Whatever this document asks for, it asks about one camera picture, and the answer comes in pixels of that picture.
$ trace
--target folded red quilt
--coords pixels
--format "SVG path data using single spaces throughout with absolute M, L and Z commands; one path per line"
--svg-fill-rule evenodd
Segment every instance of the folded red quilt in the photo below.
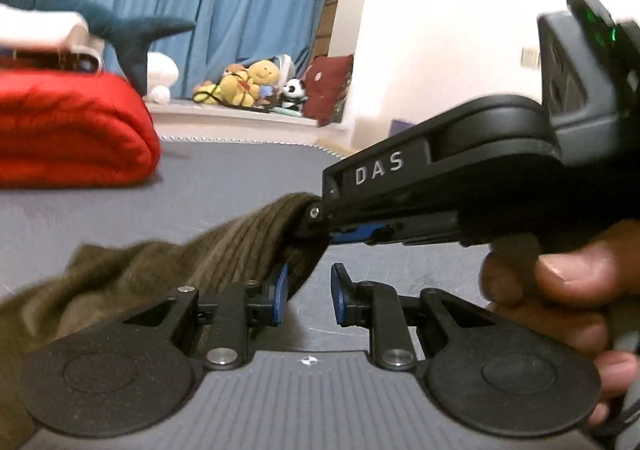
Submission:
M 123 78 L 0 71 L 0 186 L 121 186 L 156 169 L 160 142 Z

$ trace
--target screw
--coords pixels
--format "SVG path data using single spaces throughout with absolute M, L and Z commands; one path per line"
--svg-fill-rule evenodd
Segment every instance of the screw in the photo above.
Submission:
M 407 366 L 414 361 L 414 356 L 404 349 L 388 349 L 382 354 L 382 361 L 394 367 Z
M 229 365 L 238 360 L 238 353 L 228 347 L 217 347 L 207 353 L 207 360 L 216 365 Z

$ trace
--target dark red cushion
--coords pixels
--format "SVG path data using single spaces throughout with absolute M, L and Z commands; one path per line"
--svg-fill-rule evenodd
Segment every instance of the dark red cushion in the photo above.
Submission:
M 145 103 L 114 74 L 0 71 L 0 186 L 121 186 L 156 170 Z
M 331 123 L 335 104 L 352 69 L 353 55 L 317 57 L 305 73 L 308 100 L 303 115 L 317 120 L 320 126 Z

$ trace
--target finger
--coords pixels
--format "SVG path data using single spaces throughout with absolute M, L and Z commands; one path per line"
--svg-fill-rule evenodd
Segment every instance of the finger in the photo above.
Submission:
M 589 418 L 589 426 L 598 426 L 601 423 L 604 423 L 607 420 L 607 417 L 609 417 L 609 403 L 601 401 L 596 405 L 596 408 L 594 408 L 593 412 L 591 413 L 591 417 Z
M 600 373 L 602 397 L 617 398 L 626 392 L 638 377 L 638 358 L 625 351 L 606 351 L 593 361 Z
M 572 253 L 541 255 L 536 278 L 556 302 L 593 307 L 640 293 L 640 222 L 622 221 Z
M 494 311 L 584 354 L 600 353 L 609 343 L 607 323 L 599 313 L 565 311 L 531 301 L 517 307 L 498 304 Z
M 482 264 L 480 290 L 485 299 L 504 305 L 515 305 L 523 297 L 516 273 L 493 253 L 489 253 Z

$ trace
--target mattress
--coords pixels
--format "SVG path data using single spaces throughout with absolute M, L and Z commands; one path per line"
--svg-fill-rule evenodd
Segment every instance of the mattress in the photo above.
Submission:
M 182 243 L 232 217 L 295 191 L 321 192 L 322 169 L 338 161 L 318 147 L 165 138 L 157 175 L 120 189 L 17 190 L 0 193 L 0 296 L 63 270 L 81 243 L 123 246 L 149 238 Z M 330 247 L 289 302 L 282 326 L 261 333 L 258 348 L 354 350 L 364 329 L 335 324 L 330 267 L 354 280 L 392 284 L 417 295 L 441 287 L 484 305 L 478 270 L 486 247 L 458 245 Z

